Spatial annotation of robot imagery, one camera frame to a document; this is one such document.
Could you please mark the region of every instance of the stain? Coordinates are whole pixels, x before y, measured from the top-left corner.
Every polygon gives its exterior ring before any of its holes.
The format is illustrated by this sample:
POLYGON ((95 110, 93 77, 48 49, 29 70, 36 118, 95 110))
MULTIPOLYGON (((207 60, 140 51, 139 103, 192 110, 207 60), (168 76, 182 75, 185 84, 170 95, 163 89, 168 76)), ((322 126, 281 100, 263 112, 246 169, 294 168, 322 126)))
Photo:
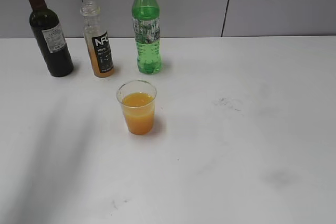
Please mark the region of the stain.
POLYGON ((263 176, 263 181, 275 190, 283 190, 299 180, 298 176, 288 170, 278 169, 267 172, 263 176))
POLYGON ((243 107, 243 102, 239 99, 232 99, 232 98, 219 98, 217 101, 212 102, 215 106, 222 106, 232 111, 241 111, 243 107))
POLYGON ((218 160, 216 158, 213 158, 208 163, 206 163, 204 166, 202 166, 198 171, 196 171, 196 175, 201 175, 207 171, 210 171, 213 169, 213 167, 217 164, 218 160))
POLYGON ((112 201, 112 206, 114 207, 115 210, 118 210, 117 206, 115 205, 115 201, 112 201))

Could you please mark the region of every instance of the bottle label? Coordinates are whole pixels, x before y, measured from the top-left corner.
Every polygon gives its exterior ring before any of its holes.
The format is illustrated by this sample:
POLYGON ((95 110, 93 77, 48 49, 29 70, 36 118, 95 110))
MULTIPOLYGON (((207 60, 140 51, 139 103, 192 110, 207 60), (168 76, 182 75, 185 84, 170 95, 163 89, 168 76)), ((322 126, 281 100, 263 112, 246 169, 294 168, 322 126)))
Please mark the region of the bottle label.
POLYGON ((97 57, 99 71, 106 73, 113 68, 109 36, 107 32, 98 37, 92 37, 93 47, 97 57))
POLYGON ((140 20, 133 18, 135 40, 143 44, 151 44, 160 39, 159 18, 140 20))
POLYGON ((58 52, 59 50, 62 50, 63 47, 66 45, 60 23, 58 23, 58 25, 54 28, 42 30, 42 34, 47 43, 50 53, 58 52))

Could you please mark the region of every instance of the juice bottle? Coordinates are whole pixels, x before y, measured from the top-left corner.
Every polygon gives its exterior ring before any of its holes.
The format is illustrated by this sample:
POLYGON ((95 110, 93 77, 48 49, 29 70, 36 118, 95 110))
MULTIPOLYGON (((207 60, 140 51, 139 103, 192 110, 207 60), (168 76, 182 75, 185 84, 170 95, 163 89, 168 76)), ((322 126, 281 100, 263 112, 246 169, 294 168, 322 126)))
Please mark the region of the juice bottle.
POLYGON ((109 37, 100 24, 100 8, 95 1, 84 1, 80 13, 84 17, 84 37, 93 73, 107 77, 114 73, 109 37))

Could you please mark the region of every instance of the wine bottle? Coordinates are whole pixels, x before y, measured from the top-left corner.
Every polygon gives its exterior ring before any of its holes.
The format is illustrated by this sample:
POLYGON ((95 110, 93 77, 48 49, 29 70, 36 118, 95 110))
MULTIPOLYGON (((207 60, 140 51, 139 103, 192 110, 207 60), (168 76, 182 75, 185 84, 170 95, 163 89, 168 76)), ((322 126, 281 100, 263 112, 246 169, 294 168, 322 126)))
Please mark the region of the wine bottle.
POLYGON ((29 23, 50 74, 62 77, 74 69, 59 19, 47 8, 45 0, 29 0, 29 23))

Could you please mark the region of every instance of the clear plastic bottle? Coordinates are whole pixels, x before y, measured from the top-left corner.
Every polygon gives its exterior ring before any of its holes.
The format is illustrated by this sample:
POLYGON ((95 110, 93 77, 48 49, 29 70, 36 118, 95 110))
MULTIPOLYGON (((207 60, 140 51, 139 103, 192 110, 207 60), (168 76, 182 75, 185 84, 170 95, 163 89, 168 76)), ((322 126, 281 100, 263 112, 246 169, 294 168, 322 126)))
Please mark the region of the clear plastic bottle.
POLYGON ((95 1, 84 1, 80 13, 84 17, 84 37, 89 50, 93 73, 107 77, 114 73, 109 37, 100 24, 100 8, 95 1))
POLYGON ((159 15, 156 0, 134 0, 132 16, 141 73, 154 74, 162 67, 159 15))

